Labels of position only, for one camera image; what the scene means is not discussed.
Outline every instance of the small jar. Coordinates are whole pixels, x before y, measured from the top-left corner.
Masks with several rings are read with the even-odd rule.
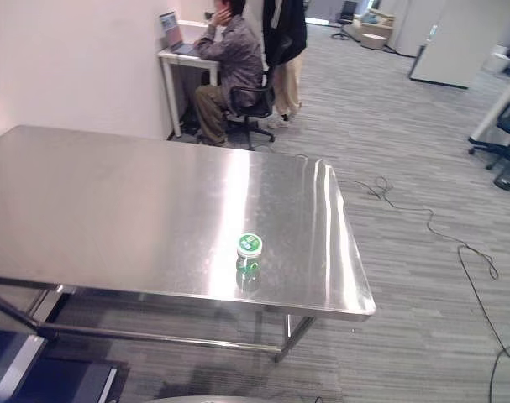
[[[242,274],[250,275],[260,270],[259,257],[262,253],[262,239],[253,233],[244,233],[239,237],[238,260],[236,269]]]

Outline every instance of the gray jacket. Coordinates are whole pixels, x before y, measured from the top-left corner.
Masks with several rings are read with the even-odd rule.
[[[201,58],[220,62],[221,90],[229,109],[232,110],[232,87],[260,87],[263,72],[260,42],[242,16],[233,16],[223,31],[221,42],[215,41],[215,27],[208,25],[196,47]],[[244,92],[239,96],[242,107],[249,107],[257,100],[258,96],[253,92]]]

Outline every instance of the dark hair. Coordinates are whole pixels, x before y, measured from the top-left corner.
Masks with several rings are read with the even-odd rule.
[[[230,4],[230,12],[233,16],[244,13],[245,0],[223,0],[223,2]]]

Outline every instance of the laptop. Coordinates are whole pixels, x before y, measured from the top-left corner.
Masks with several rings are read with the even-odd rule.
[[[184,44],[181,37],[180,26],[178,26],[176,13],[174,11],[160,15],[160,21],[167,44],[171,48],[172,53],[176,53],[177,55],[198,56],[198,52],[193,44]]]

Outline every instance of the monitor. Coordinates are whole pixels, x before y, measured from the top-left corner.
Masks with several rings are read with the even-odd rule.
[[[174,11],[160,15],[161,27],[165,35],[167,44],[174,48],[182,43],[181,31],[178,22],[176,21],[176,14]]]

